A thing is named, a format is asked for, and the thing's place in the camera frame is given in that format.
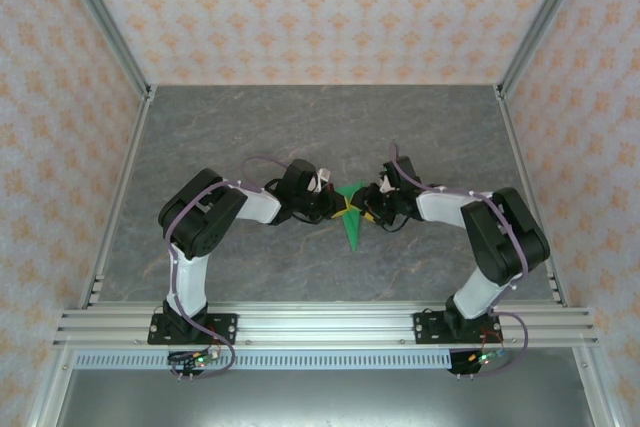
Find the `aluminium frame post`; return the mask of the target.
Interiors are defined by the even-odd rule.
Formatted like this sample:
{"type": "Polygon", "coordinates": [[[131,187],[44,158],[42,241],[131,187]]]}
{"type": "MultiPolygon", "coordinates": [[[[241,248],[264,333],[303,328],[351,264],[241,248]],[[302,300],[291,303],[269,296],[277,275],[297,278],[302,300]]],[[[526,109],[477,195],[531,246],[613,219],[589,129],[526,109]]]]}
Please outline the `aluminium frame post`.
{"type": "Polygon", "coordinates": [[[140,96],[141,99],[149,97],[151,84],[146,80],[141,67],[136,61],[124,35],[119,29],[112,16],[105,0],[82,0],[86,8],[92,15],[94,21],[102,32],[103,36],[119,65],[123,69],[126,78],[140,96]]]}
{"type": "Polygon", "coordinates": [[[506,101],[516,89],[520,77],[533,59],[540,42],[563,2],[564,0],[543,0],[502,81],[494,86],[498,100],[506,101]]]}

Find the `grey metal sheet panel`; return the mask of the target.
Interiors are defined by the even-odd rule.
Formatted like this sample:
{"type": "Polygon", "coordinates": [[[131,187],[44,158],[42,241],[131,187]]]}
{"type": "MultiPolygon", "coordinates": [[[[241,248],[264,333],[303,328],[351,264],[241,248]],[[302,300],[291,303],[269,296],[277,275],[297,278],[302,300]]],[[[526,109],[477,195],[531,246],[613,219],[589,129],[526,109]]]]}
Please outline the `grey metal sheet panel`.
{"type": "Polygon", "coordinates": [[[575,375],[444,371],[77,371],[56,427],[593,427],[575,375]]]}

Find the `small control board with LED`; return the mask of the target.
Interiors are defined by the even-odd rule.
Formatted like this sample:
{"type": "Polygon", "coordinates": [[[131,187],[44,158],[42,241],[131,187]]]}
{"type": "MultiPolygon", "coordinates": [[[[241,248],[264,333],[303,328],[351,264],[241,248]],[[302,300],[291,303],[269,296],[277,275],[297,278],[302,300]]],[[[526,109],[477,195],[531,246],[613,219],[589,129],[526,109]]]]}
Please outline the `small control board with LED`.
{"type": "Polygon", "coordinates": [[[465,354],[464,359],[467,360],[472,366],[484,366],[490,364],[496,360],[505,356],[505,349],[503,347],[489,349],[489,350],[473,350],[465,354]]]}
{"type": "Polygon", "coordinates": [[[203,368],[212,364],[220,357],[219,349],[200,349],[195,351],[174,351],[170,352],[167,361],[170,365],[181,366],[182,368],[203,368]]]}

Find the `aluminium table side rail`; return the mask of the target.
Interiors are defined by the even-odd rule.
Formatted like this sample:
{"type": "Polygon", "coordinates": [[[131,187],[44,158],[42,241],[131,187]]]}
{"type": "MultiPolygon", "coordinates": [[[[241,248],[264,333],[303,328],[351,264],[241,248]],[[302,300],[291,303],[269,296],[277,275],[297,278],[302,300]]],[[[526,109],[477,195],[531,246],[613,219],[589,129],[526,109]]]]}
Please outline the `aluminium table side rail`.
{"type": "Polygon", "coordinates": [[[135,163],[135,158],[140,141],[144,132],[149,109],[154,101],[157,85],[151,85],[144,92],[133,127],[129,135],[129,142],[125,151],[125,156],[120,167],[117,184],[111,201],[108,216],[102,232],[97,255],[93,266],[89,269],[88,277],[83,286],[78,307],[86,309],[89,306],[94,284],[103,276],[106,261],[113,243],[114,233],[117,228],[118,219],[126,197],[126,191],[131,178],[131,173],[135,163]]]}
{"type": "MultiPolygon", "coordinates": [[[[505,94],[502,92],[498,84],[493,85],[493,90],[499,105],[499,110],[501,112],[501,115],[505,124],[507,135],[509,137],[509,142],[514,154],[519,176],[521,178],[521,182],[523,185],[526,202],[528,204],[528,207],[531,210],[534,220],[538,223],[539,227],[543,229],[544,222],[541,217],[539,207],[537,205],[535,192],[533,189],[533,185],[531,183],[531,178],[526,166],[525,158],[524,158],[520,143],[516,135],[514,122],[513,122],[511,113],[509,111],[505,94]]],[[[564,287],[565,287],[564,279],[562,278],[562,273],[559,272],[558,269],[556,268],[553,255],[549,256],[549,258],[541,265],[541,268],[544,269],[544,272],[548,279],[547,283],[549,284],[553,301],[557,304],[560,304],[563,308],[569,307],[570,301],[566,298],[566,295],[564,292],[564,287]]]]}

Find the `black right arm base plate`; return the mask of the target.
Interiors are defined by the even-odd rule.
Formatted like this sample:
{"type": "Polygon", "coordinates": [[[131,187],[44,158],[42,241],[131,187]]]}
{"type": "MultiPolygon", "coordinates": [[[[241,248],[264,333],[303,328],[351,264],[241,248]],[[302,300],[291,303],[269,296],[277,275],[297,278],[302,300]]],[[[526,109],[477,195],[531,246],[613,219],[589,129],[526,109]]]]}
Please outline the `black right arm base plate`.
{"type": "Polygon", "coordinates": [[[465,319],[450,311],[425,310],[412,315],[417,344],[477,344],[490,332],[500,333],[500,321],[487,314],[465,319]]]}

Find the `green paper sheet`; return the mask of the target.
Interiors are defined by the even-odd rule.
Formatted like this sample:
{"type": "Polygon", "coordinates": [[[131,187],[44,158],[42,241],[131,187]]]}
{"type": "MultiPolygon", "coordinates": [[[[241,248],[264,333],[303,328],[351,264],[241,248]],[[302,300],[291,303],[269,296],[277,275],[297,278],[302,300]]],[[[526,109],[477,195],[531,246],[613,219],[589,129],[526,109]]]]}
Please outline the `green paper sheet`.
{"type": "Polygon", "coordinates": [[[363,181],[359,181],[336,188],[336,192],[341,194],[345,199],[348,199],[350,203],[348,213],[341,217],[341,219],[352,252],[355,252],[359,245],[360,222],[362,216],[360,215],[360,211],[351,205],[351,200],[355,193],[364,186],[365,183],[363,181]]]}

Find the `aluminium frame leg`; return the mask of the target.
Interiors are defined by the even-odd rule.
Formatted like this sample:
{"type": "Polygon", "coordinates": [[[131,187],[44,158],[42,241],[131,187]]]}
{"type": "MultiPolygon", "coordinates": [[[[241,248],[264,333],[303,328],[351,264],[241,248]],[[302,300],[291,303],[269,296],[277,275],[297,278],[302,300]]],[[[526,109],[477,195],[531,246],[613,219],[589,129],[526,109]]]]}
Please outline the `aluminium frame leg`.
{"type": "Polygon", "coordinates": [[[574,347],[573,355],[594,427],[616,427],[591,349],[574,347]]]}
{"type": "Polygon", "coordinates": [[[55,350],[45,370],[26,427],[56,427],[75,367],[77,351],[55,350]]]}

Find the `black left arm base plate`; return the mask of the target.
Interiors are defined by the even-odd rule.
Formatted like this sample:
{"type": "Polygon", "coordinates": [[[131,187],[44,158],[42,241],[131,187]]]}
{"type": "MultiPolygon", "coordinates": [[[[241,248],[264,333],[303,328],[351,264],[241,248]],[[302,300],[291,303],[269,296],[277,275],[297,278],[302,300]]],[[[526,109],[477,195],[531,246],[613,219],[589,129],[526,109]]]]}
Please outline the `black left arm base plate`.
{"type": "MultiPolygon", "coordinates": [[[[229,343],[235,343],[238,323],[236,314],[207,313],[200,323],[203,328],[224,337],[229,343]]],[[[183,317],[172,319],[165,314],[153,314],[151,317],[147,336],[149,345],[187,346],[213,342],[211,335],[194,327],[183,317]]]]}

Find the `aluminium mounting rail beam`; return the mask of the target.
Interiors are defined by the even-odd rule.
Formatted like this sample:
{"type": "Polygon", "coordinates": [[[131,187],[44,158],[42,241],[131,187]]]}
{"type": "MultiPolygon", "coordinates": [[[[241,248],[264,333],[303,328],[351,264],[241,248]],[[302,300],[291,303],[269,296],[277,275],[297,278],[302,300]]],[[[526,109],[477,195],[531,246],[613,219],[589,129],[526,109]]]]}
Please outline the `aluminium mounting rail beam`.
{"type": "MultiPolygon", "coordinates": [[[[214,313],[238,316],[238,349],[416,349],[449,344],[417,344],[412,315],[438,310],[426,302],[222,302],[214,313]]],[[[148,302],[96,302],[66,310],[54,335],[55,346],[147,348],[151,317],[148,302]]],[[[506,303],[496,311],[508,348],[592,347],[603,337],[591,312],[552,301],[506,303]]]]}

